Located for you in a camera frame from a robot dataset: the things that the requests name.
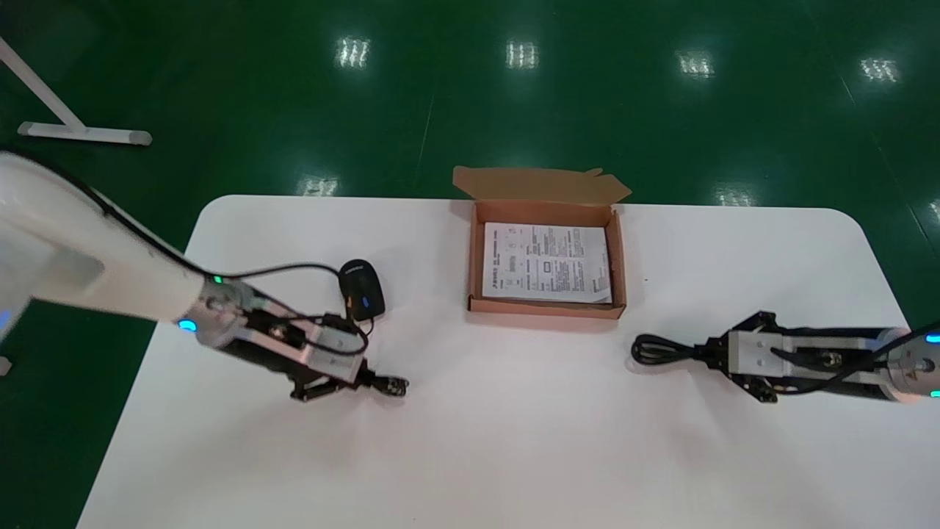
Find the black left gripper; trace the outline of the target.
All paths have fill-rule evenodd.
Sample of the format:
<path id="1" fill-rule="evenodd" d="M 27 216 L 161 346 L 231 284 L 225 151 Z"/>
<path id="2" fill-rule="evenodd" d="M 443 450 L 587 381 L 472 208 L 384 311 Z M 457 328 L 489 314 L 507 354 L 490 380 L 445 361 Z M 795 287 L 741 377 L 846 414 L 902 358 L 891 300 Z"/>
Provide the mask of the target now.
<path id="1" fill-rule="evenodd" d="M 339 314 L 323 315 L 323 325 L 307 329 L 295 325 L 239 328 L 222 342 L 220 351 L 273 374 L 285 375 L 293 383 L 292 399 L 300 402 L 360 388 L 373 389 L 386 397 L 406 396 L 405 378 L 377 374 L 362 355 L 353 378 L 353 334 L 361 339 L 360 349 L 364 352 L 370 331 L 363 331 L 355 321 Z"/>

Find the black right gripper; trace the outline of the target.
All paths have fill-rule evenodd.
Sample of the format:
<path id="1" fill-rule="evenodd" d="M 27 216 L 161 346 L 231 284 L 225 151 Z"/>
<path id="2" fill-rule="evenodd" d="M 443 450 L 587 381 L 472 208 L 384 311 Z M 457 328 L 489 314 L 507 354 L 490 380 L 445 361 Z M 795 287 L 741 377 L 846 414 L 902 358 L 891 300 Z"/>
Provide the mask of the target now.
<path id="1" fill-rule="evenodd" d="M 816 392 L 893 399 L 887 369 L 879 365 L 879 358 L 841 376 L 872 352 L 874 339 L 729 339 L 733 331 L 780 334 L 776 314 L 756 312 L 724 334 L 696 345 L 696 361 L 720 372 L 762 404 Z"/>

